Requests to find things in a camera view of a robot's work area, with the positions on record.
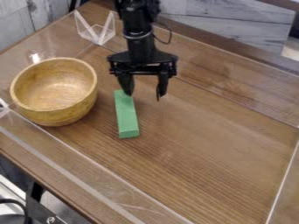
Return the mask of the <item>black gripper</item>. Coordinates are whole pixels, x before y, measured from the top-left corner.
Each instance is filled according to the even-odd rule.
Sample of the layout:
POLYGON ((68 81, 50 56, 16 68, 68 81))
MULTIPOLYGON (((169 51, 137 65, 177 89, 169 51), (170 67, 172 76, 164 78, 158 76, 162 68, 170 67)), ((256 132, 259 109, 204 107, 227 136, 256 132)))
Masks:
POLYGON ((146 62, 133 62, 128 52, 118 52, 106 57, 109 73, 117 77, 124 93, 130 96, 134 91, 133 75, 157 75, 156 100, 166 94, 168 78, 177 74, 178 57, 168 52, 154 50, 146 62))

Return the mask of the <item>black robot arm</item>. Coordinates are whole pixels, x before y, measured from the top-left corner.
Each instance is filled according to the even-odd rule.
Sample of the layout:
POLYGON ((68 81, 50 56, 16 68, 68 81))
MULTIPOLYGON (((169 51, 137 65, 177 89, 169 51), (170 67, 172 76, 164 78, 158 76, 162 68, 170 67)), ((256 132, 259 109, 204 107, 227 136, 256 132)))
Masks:
POLYGON ((160 13, 160 0, 114 0, 116 13, 122 21, 126 50, 106 57, 109 73, 117 78, 124 93, 134 91, 134 76, 157 77, 156 100, 166 94, 168 80, 176 75, 178 57, 154 46, 152 23, 160 13))

